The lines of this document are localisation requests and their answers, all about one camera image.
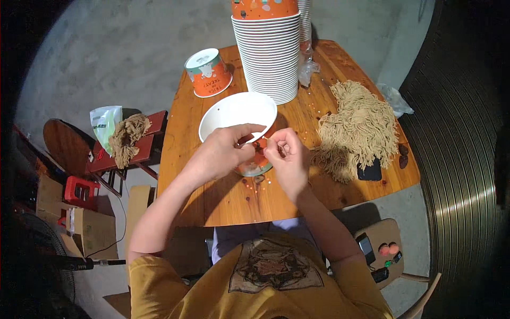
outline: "plastic bag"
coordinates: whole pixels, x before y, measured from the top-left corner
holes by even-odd
[[[312,49],[312,21],[310,20],[311,1],[298,1],[301,12],[299,17],[299,63],[297,78],[302,86],[310,86],[310,78],[313,73],[320,72],[320,65],[312,61],[314,53]]]
[[[112,156],[108,139],[115,132],[115,125],[122,121],[122,106],[103,106],[90,111],[90,124],[106,153]]]
[[[384,83],[378,83],[376,86],[385,98],[386,102],[388,102],[393,108],[393,114],[395,114],[397,118],[401,117],[404,113],[414,113],[414,110],[409,106],[409,104],[407,104],[397,89]]]
[[[299,55],[299,63],[297,69],[297,78],[301,85],[305,87],[310,86],[310,78],[313,73],[320,72],[320,65],[317,62],[312,61],[312,55],[303,54],[303,52]]]

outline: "red wooden bench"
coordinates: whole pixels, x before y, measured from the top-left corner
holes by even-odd
[[[135,146],[138,147],[140,151],[129,162],[129,165],[138,166],[139,168],[146,171],[149,175],[154,177],[156,180],[158,179],[158,174],[150,167],[145,165],[144,162],[150,160],[154,136],[163,134],[165,132],[167,116],[168,111],[161,111],[148,116],[149,120],[152,122],[152,125],[147,130],[147,133],[145,133],[146,135],[140,138],[140,140],[138,140],[138,142],[135,143]],[[118,197],[122,197],[122,182],[125,181],[126,179],[127,169],[122,170],[118,169],[117,165],[115,164],[115,159],[113,157],[110,157],[108,153],[102,150],[103,147],[98,141],[96,141],[94,144],[94,149],[92,151],[94,159],[92,160],[92,162],[87,160],[87,165],[85,166],[85,175],[92,175],[109,191],[111,191]],[[108,182],[102,178],[104,172],[106,171],[110,171]],[[120,191],[117,191],[113,188],[115,182],[115,175],[118,175],[121,179]]]

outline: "cell phone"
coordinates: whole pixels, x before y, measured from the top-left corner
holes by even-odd
[[[358,164],[358,179],[360,181],[380,181],[383,179],[381,173],[381,162],[376,157],[372,166],[366,166],[365,170],[360,168]]]
[[[358,245],[360,245],[361,251],[365,255],[365,259],[367,260],[367,265],[370,266],[372,262],[375,261],[374,250],[372,249],[372,244],[370,243],[370,239],[367,236],[367,233],[363,233],[356,238]]]
[[[397,263],[397,262],[398,262],[401,258],[402,258],[402,252],[401,252],[401,251],[399,251],[399,252],[395,255],[395,257],[393,257],[393,259],[392,259],[392,260],[393,260],[393,263]]]

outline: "yellow t-shirt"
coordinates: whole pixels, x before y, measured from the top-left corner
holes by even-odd
[[[131,318],[393,318],[366,264],[327,275],[312,245],[287,234],[249,240],[190,289],[170,263],[130,264]]]

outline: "gray floor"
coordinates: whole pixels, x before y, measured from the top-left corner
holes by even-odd
[[[423,42],[433,7],[433,0],[314,0],[312,22],[319,38],[338,42],[375,83],[398,88]],[[89,111],[94,108],[122,105],[146,114],[168,110],[191,54],[235,44],[229,11],[223,0],[74,1],[33,61],[15,123],[44,150],[42,127],[53,117],[93,136]],[[135,183],[156,185],[140,169],[128,174],[128,188]],[[113,206],[120,239],[122,208],[117,197],[101,191]],[[127,196],[122,202],[126,207]],[[429,237],[420,186],[374,204],[380,218],[393,217],[400,226],[405,271],[427,275]],[[123,241],[118,250],[123,258]],[[77,272],[75,277],[76,301],[92,318],[120,317],[102,297],[128,290],[123,266]],[[425,284],[399,279],[383,294],[399,315],[425,289]]]

